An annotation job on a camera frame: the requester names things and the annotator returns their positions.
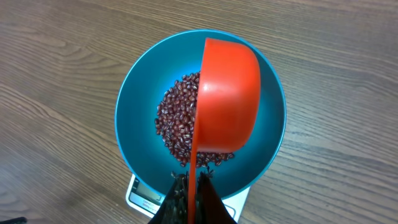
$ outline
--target pile of beans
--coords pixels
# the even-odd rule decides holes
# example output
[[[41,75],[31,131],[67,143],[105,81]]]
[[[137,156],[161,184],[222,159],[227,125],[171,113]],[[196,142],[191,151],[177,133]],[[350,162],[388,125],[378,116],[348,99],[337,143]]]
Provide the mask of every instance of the pile of beans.
[[[182,167],[191,158],[199,78],[200,73],[196,72],[184,75],[182,82],[176,80],[174,86],[164,93],[163,100],[157,107],[156,134],[162,136],[164,145]],[[199,152],[196,167],[207,167],[209,162],[219,166],[221,161],[233,157],[233,153]]]

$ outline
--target kitchen scale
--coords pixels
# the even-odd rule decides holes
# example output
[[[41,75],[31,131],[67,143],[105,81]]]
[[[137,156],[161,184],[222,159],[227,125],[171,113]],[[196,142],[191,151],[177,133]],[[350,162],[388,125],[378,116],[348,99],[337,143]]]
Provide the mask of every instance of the kitchen scale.
[[[241,216],[249,190],[250,187],[233,197],[223,200],[225,208],[236,223]],[[134,174],[132,175],[129,188],[126,193],[126,202],[128,205],[152,218],[160,208],[163,200],[163,196],[160,196],[147,188],[144,184],[139,182]]]

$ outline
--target blue bowl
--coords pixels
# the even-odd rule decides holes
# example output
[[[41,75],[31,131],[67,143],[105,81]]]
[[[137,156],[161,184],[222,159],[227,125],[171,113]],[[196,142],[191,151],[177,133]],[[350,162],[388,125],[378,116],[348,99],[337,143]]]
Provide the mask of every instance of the blue bowl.
[[[260,178],[282,143],[286,122],[282,85],[269,61],[249,42],[218,30],[190,30],[168,37],[151,47],[132,66],[120,88],[115,111],[115,131],[124,160],[147,187],[165,195],[174,179],[171,172],[189,167],[169,153],[155,134],[157,105],[164,92],[182,75],[200,71],[205,39],[237,42],[256,54],[261,70],[261,99],[256,124],[247,144],[235,158],[219,167],[211,163],[213,185],[221,198],[232,197]]]

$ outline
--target measuring cup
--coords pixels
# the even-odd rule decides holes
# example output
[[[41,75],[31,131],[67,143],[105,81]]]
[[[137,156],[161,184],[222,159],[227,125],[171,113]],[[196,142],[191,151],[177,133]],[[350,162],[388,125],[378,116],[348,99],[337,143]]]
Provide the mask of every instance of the measuring cup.
[[[188,187],[188,223],[195,221],[197,152],[227,153],[249,139],[259,107],[260,68],[245,45],[207,38],[200,72]]]

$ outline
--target brown wooden tabletop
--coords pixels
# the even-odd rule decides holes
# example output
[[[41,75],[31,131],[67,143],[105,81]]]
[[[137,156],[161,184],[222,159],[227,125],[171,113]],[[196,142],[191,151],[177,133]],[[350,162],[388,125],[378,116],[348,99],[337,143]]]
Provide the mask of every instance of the brown wooden tabletop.
[[[0,221],[147,223],[116,97],[140,54],[197,28],[250,41],[285,90],[240,223],[398,223],[397,0],[0,0]]]

